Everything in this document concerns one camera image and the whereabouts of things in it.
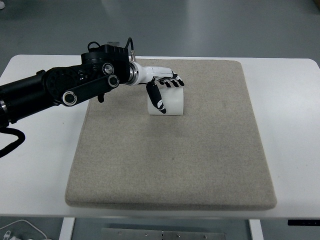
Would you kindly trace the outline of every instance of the robot finger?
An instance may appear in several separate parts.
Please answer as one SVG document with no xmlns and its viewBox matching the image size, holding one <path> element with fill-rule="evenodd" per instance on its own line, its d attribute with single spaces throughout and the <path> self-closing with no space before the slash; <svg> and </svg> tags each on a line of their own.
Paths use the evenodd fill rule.
<svg viewBox="0 0 320 240">
<path fill-rule="evenodd" d="M 185 83 L 181 80 L 181 79 L 178 79 L 176 80 L 182 87 L 185 85 Z"/>
<path fill-rule="evenodd" d="M 176 88 L 179 87 L 178 83 L 175 80 L 170 80 L 170 82 L 173 84 L 173 86 L 175 86 Z"/>
</svg>

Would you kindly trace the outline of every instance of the gray felt pad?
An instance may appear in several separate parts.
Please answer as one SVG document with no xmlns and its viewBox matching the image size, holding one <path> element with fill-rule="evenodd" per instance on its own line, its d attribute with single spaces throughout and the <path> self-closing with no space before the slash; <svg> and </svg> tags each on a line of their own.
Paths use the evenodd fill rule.
<svg viewBox="0 0 320 240">
<path fill-rule="evenodd" d="M 185 82 L 183 116 L 149 115 L 144 85 L 89 102 L 65 200 L 138 210 L 266 210 L 276 197 L 242 66 L 138 59 Z"/>
</svg>

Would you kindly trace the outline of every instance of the robotic hand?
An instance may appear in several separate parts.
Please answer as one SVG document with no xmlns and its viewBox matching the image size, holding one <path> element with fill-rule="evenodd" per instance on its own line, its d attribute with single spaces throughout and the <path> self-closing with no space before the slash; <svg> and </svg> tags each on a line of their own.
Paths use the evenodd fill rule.
<svg viewBox="0 0 320 240">
<path fill-rule="evenodd" d="M 128 46 L 131 44 L 131 61 Z M 184 86 L 181 78 L 170 68 L 142 67 L 135 61 L 133 41 L 125 47 L 99 45 L 90 42 L 88 52 L 81 55 L 81 64 L 54 67 L 38 71 L 36 75 L 0 86 L 0 133 L 13 134 L 18 140 L 0 150 L 0 158 L 17 148 L 25 135 L 7 128 L 27 116 L 60 104 L 71 107 L 93 97 L 102 103 L 104 94 L 119 84 L 135 86 L 146 84 L 152 104 L 163 114 L 166 108 L 156 85 Z"/>
<path fill-rule="evenodd" d="M 170 83 L 176 88 L 185 85 L 181 78 L 170 68 L 158 66 L 142 67 L 135 61 L 130 62 L 130 79 L 126 85 L 146 84 L 146 91 L 152 105 L 165 114 L 167 111 L 156 82 L 159 82 L 161 85 L 166 85 L 168 88 L 171 88 Z"/>
</svg>

